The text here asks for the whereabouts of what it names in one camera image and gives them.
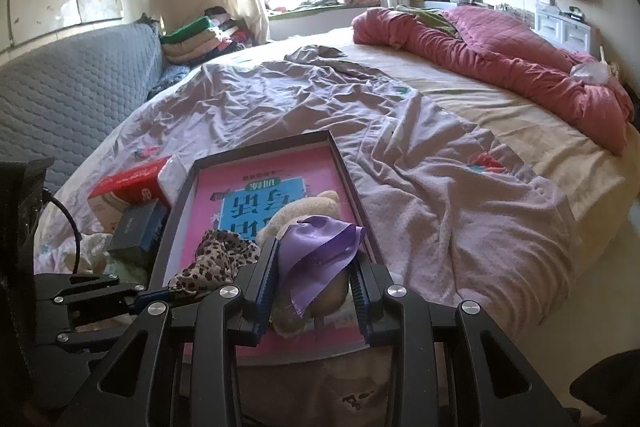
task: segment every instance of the white stuffed animal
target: white stuffed animal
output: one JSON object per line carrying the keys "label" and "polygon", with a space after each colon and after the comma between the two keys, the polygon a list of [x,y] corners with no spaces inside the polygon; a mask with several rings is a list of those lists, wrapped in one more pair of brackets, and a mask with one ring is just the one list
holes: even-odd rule
{"label": "white stuffed animal", "polygon": [[[268,237],[275,236],[281,239],[289,225],[309,216],[329,216],[340,219],[338,202],[338,194],[334,190],[326,190],[314,197],[291,201],[277,211],[267,226],[258,232],[256,237],[258,246],[262,248]],[[293,308],[290,295],[278,291],[271,310],[273,326],[283,336],[294,335],[304,327],[309,317],[323,317],[337,311],[344,304],[348,292],[349,277],[344,269],[318,294],[309,304],[304,316],[300,317]]]}

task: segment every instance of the window sill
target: window sill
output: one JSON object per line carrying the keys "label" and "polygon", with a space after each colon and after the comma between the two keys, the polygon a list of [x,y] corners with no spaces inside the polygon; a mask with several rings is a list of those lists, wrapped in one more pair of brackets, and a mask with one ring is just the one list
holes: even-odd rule
{"label": "window sill", "polygon": [[289,12],[278,13],[274,15],[269,15],[270,21],[277,21],[282,19],[293,19],[297,17],[307,17],[309,15],[317,15],[322,12],[332,11],[332,10],[345,10],[345,9],[354,9],[354,8],[373,8],[379,7],[379,4],[373,4],[372,6],[345,6],[344,4],[337,4],[335,6],[309,6],[305,8],[301,8],[299,10],[292,10]]}

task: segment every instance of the metal screw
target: metal screw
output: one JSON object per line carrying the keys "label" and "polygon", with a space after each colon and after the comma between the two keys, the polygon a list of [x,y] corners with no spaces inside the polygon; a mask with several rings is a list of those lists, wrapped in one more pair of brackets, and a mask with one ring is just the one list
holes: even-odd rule
{"label": "metal screw", "polygon": [[406,288],[401,284],[392,284],[391,286],[389,286],[389,288],[386,289],[386,292],[392,297],[399,299],[406,295]]}
{"label": "metal screw", "polygon": [[232,299],[240,293],[240,290],[235,286],[222,286],[220,288],[220,296],[225,299]]}
{"label": "metal screw", "polygon": [[162,315],[166,311],[166,304],[164,302],[152,302],[146,311],[149,312],[149,315]]}
{"label": "metal screw", "polygon": [[462,311],[469,315],[478,315],[480,313],[480,304],[474,301],[464,301],[462,303]]}

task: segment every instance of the book cover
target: book cover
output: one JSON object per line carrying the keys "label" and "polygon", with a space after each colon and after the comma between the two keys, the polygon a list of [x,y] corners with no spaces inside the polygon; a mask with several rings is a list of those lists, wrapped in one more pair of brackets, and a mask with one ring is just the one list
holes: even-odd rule
{"label": "book cover", "polygon": [[[191,264],[202,236],[209,229],[232,230],[255,241],[258,230],[285,204],[335,190],[340,217],[355,223],[346,189],[327,144],[284,150],[211,166],[198,174],[189,228],[180,269]],[[244,363],[301,362],[335,356],[366,347],[358,329],[351,292],[334,314],[302,333],[285,339],[268,331],[257,347],[237,347]]]}

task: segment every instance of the pink quilted blanket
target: pink quilted blanket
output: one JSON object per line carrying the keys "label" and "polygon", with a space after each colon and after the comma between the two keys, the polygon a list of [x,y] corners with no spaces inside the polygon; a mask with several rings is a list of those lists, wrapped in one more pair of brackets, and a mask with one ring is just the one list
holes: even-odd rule
{"label": "pink quilted blanket", "polygon": [[622,154],[633,105],[618,81],[613,78],[607,86],[576,82],[569,77],[570,68],[593,58],[556,50],[520,24],[527,29],[522,31],[513,23],[518,21],[508,15],[472,9],[490,16],[482,20],[482,16],[471,12],[473,17],[469,17],[468,11],[458,12],[461,8],[447,15],[465,41],[427,28],[412,15],[386,8],[370,8],[357,16],[353,20],[353,41],[404,49],[454,73],[512,90],[556,114],[613,154]]}

